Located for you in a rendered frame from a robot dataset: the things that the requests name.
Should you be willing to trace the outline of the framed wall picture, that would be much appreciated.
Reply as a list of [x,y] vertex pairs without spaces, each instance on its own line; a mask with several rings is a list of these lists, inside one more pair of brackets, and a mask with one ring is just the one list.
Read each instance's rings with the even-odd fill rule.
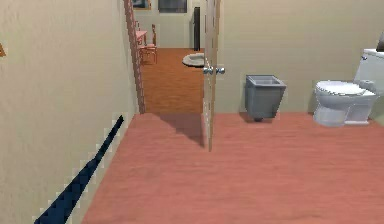
[[150,10],[151,0],[132,0],[132,5],[135,10]]

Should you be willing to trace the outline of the beige room door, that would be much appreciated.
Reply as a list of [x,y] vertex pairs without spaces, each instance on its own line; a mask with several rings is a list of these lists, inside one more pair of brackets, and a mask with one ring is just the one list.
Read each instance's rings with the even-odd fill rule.
[[203,116],[206,136],[205,144],[209,152],[212,151],[213,143],[220,3],[221,0],[206,0]]

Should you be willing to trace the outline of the brown wooden door frame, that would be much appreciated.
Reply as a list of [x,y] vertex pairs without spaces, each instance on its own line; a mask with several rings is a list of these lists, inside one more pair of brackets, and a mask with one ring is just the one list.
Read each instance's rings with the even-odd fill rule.
[[127,26],[128,37],[130,41],[130,50],[131,50],[133,74],[134,74],[135,86],[136,86],[138,110],[140,114],[144,114],[145,113],[144,90],[143,90],[143,84],[142,84],[142,78],[141,78],[140,53],[138,50],[132,0],[123,0],[123,1],[124,1],[126,26]]

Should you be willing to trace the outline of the dark framed window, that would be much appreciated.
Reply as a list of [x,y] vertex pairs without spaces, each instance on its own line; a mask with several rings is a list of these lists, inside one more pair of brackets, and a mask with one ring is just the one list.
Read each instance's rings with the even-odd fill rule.
[[186,13],[187,0],[158,0],[160,13]]

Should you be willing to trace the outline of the white toilet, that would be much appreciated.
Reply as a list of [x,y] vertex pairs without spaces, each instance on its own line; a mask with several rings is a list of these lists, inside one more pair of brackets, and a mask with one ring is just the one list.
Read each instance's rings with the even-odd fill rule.
[[374,104],[384,97],[384,52],[364,49],[352,81],[321,80],[314,87],[313,119],[321,125],[368,125]]

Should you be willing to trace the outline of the pink wooden table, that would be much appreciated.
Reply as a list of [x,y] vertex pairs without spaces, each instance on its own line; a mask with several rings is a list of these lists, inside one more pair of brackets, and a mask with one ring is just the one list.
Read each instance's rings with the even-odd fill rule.
[[142,30],[140,27],[140,23],[138,21],[134,22],[135,28],[136,28],[136,37],[137,37],[137,42],[139,45],[146,45],[146,34],[147,32],[145,30]]

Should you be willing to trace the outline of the pink wooden chair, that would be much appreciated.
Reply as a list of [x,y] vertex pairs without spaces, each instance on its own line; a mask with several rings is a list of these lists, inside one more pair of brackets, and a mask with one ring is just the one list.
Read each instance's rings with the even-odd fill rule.
[[152,42],[140,45],[139,53],[141,61],[144,61],[145,55],[149,56],[152,54],[154,57],[154,62],[157,62],[157,33],[155,25],[152,25]]

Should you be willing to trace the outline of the grey waste bin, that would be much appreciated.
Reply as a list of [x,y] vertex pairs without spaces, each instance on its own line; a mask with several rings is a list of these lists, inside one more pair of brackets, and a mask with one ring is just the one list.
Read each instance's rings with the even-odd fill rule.
[[245,109],[255,121],[274,118],[287,85],[274,75],[247,75]]

